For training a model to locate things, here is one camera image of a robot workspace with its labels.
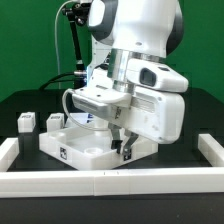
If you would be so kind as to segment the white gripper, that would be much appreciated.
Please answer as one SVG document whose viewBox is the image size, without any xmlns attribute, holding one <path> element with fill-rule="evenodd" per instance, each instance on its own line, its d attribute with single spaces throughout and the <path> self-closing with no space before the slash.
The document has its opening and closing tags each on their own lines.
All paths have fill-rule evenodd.
<svg viewBox="0 0 224 224">
<path fill-rule="evenodd" d="M 135 86 L 133 93 L 122 93 L 112 85 L 106 72 L 96 69 L 88 85 L 73 92 L 72 100 L 76 108 L 114 124 L 110 125 L 111 148 L 120 153 L 122 143 L 124 160 L 131 158 L 139 135 L 159 144 L 179 138 L 185 111 L 181 95 L 141 86 Z M 120 127 L 126 129 L 123 142 Z"/>
</svg>

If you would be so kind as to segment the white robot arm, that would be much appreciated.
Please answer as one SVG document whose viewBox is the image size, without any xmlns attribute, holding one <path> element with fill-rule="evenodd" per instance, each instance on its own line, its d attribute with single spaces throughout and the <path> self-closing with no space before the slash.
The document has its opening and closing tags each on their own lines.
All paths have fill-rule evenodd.
<svg viewBox="0 0 224 224">
<path fill-rule="evenodd" d="M 72 94 L 74 105 L 108 122 L 111 147 L 131 157 L 140 137 L 159 144 L 181 132 L 188 80 L 161 62 L 175 22 L 178 0 L 93 0 L 88 28 L 111 47 L 107 80 L 98 77 Z"/>
</svg>

